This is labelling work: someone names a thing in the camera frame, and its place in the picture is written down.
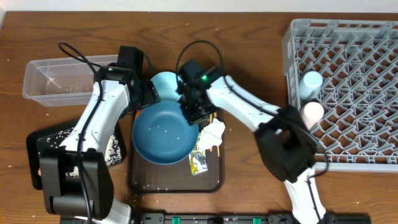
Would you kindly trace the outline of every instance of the round blue dish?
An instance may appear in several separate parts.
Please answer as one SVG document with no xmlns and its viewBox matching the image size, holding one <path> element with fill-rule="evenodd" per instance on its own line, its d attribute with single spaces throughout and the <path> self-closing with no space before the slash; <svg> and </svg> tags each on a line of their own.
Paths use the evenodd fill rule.
<svg viewBox="0 0 398 224">
<path fill-rule="evenodd" d="M 138 115 L 132 127 L 132 142 L 138 153 L 156 164 L 173 164 L 195 147 L 199 126 L 190 126 L 180 104 L 161 101 Z"/>
</svg>

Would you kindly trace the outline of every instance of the clear plastic container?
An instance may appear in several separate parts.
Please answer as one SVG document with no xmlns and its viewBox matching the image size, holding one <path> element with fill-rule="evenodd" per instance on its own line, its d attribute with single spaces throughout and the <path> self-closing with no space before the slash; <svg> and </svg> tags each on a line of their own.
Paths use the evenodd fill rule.
<svg viewBox="0 0 398 224">
<path fill-rule="evenodd" d="M 90 56 L 87 59 L 107 65 L 116 62 L 118 56 Z M 93 92 L 93 77 L 87 64 L 73 58 L 33 60 L 26 66 L 22 94 L 44 106 L 85 105 Z"/>
</svg>

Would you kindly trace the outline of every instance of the metal grid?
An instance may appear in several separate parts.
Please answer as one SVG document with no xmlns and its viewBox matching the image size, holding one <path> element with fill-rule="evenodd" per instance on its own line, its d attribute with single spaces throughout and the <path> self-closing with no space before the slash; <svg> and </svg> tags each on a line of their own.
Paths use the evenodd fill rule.
<svg viewBox="0 0 398 224">
<path fill-rule="evenodd" d="M 299 19 L 283 44 L 293 53 L 288 58 L 284 51 L 291 104 L 300 108 L 304 103 L 298 89 L 304 74 L 323 76 L 322 90 L 310 98 L 322 104 L 325 115 L 310 132 L 329 161 L 358 164 L 348 170 L 397 164 L 398 22 Z"/>
</svg>

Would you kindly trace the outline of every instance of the wooden surface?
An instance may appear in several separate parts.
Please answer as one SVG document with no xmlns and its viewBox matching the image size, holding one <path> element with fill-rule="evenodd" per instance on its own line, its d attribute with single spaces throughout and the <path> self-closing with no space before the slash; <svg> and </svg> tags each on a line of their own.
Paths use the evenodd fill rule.
<svg viewBox="0 0 398 224">
<path fill-rule="evenodd" d="M 23 98 L 29 61 L 65 57 L 57 48 L 61 40 L 85 55 L 117 54 L 120 45 L 134 45 L 149 55 L 155 73 L 173 70 L 187 43 L 206 39 L 220 47 L 226 70 L 241 86 L 284 106 L 282 36 L 292 19 L 304 17 L 398 20 L 398 14 L 8 12 L 0 34 L 0 223 L 58 223 L 58 216 L 45 211 L 42 192 L 32 187 L 25 138 L 79 117 L 84 109 L 49 108 Z M 218 63 L 205 46 L 189 50 L 183 60 L 190 57 L 207 67 Z M 225 182 L 220 191 L 135 198 L 126 185 L 124 161 L 110 168 L 115 196 L 136 207 L 164 208 L 168 213 L 291 211 L 283 183 L 262 164 L 250 130 L 229 114 L 225 122 Z M 130 140 L 131 118 L 124 118 L 121 126 L 124 138 Z M 398 174 L 330 172 L 317 179 L 317 185 L 322 203 L 331 212 L 368 213 L 373 223 L 398 222 Z"/>
</svg>

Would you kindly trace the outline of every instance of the brown tray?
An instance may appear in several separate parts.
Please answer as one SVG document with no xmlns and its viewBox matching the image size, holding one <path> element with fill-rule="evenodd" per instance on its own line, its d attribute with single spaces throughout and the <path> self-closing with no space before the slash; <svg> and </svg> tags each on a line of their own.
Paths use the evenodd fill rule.
<svg viewBox="0 0 398 224">
<path fill-rule="evenodd" d="M 210 122 L 199 124 L 203 129 Z M 172 164 L 158 165 L 144 159 L 134 148 L 130 150 L 127 184 L 135 194 L 146 193 L 200 193 L 214 192 L 224 183 L 224 139 L 219 147 L 213 146 L 212 151 L 206 150 L 208 170 L 198 175 L 192 175 L 189 158 Z"/>
</svg>

